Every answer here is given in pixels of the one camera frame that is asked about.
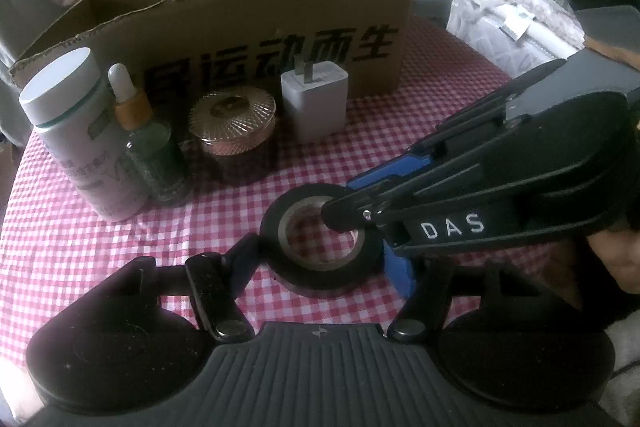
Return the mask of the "person's right hand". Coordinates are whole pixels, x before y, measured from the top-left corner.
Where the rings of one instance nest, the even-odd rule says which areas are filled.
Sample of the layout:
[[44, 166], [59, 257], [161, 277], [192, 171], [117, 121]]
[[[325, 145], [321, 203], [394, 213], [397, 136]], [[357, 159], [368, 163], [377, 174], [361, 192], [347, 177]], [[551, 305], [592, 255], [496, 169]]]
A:
[[618, 221], [612, 227], [590, 235], [588, 243], [617, 285], [626, 293], [638, 295], [639, 232], [626, 221]]

